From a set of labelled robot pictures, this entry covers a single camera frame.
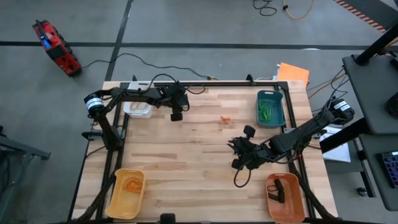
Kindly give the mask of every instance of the white container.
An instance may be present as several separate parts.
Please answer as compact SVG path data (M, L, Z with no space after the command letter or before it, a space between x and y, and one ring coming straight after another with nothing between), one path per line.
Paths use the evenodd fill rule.
M134 81L130 83L128 89L138 90L138 88L140 88L141 90L145 90L148 88L149 84L150 82ZM123 107L123 111L132 118L150 118L153 110L154 106L141 102L124 102Z

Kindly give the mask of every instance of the wooden table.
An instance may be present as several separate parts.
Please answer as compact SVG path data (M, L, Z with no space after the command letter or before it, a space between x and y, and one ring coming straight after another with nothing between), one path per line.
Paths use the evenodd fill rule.
M302 82L288 84L299 126L312 118L307 93ZM105 82L103 88L119 85ZM155 110L150 119L130 118L122 168L143 170L147 178L142 210L133 221L156 222L162 213L175 213L178 222L272 221L264 181L269 174L289 172L288 166L265 163L252 171L246 187L238 189L233 184L236 170L231 168L236 156L226 145L233 137L243 136L247 124L256 128L252 138L256 143L281 133L280 128L262 129L256 125L256 94L266 89L274 90L271 86L206 87L201 95L188 94L190 110L183 113L183 121L171 122L170 108ZM285 97L283 104L289 127ZM108 114L110 123L113 116ZM220 116L231 120L222 121ZM88 153L102 145L101 140L90 142ZM318 146L318 141L311 145ZM321 151L306 148L303 157L311 189L325 208L337 215ZM106 150L102 150L85 161L72 218L80 216L99 192L105 159ZM238 184L247 176L246 170L240 172ZM303 192L302 198L307 213Z

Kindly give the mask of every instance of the teal bin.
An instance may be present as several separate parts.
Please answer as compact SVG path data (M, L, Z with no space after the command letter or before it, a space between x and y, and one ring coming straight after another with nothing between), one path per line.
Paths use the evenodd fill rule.
M261 90L257 93L256 111L259 127L277 128L285 124L282 97L278 91Z

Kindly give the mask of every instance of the orange bin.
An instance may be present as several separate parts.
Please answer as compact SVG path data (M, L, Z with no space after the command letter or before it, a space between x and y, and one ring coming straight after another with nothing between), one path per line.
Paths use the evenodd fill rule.
M142 206L145 192L145 175L140 170L119 169L111 204L105 210L112 218L133 219Z
M285 193L285 203L279 203L270 199L268 193L277 195L277 191L272 190L275 186L275 180L279 179ZM266 198L268 203L268 212L272 219L280 223L302 223L305 214L300 192L298 178L294 174L271 174L266 180Z

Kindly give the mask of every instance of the orange folder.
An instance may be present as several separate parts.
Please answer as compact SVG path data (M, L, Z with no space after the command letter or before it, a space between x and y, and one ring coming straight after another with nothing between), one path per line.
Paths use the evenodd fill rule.
M302 80L307 87L310 71L293 65L281 63L277 80Z

